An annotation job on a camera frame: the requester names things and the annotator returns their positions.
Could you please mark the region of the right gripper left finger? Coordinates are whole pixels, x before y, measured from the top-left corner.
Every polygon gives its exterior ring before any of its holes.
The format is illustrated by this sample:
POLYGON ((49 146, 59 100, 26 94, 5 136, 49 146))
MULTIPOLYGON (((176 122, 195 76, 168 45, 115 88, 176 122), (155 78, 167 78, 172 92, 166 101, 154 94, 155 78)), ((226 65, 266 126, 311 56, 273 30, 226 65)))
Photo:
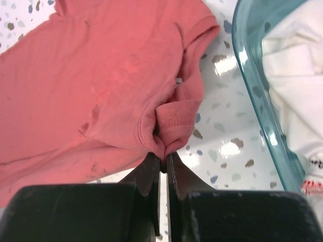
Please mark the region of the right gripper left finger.
POLYGON ((3 214, 4 241, 156 241, 160 160, 118 183, 29 186, 3 214))

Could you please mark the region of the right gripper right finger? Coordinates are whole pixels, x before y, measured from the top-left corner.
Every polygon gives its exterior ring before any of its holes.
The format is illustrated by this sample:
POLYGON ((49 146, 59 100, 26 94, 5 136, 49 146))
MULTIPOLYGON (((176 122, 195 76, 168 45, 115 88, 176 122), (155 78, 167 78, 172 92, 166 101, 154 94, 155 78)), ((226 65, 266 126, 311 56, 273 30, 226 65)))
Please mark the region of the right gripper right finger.
POLYGON ((170 241, 322 241, 308 202, 284 191, 216 190, 166 159, 170 241))

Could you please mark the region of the salmon pink t-shirt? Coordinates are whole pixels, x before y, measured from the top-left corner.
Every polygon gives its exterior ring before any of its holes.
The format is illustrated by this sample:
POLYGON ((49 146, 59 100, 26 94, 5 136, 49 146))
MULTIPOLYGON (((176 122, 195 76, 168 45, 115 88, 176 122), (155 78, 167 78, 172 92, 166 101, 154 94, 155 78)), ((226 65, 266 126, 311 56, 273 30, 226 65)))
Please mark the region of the salmon pink t-shirt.
POLYGON ((1 54, 1 204, 164 159, 193 133, 199 61, 220 31, 202 1, 56 1, 1 54))

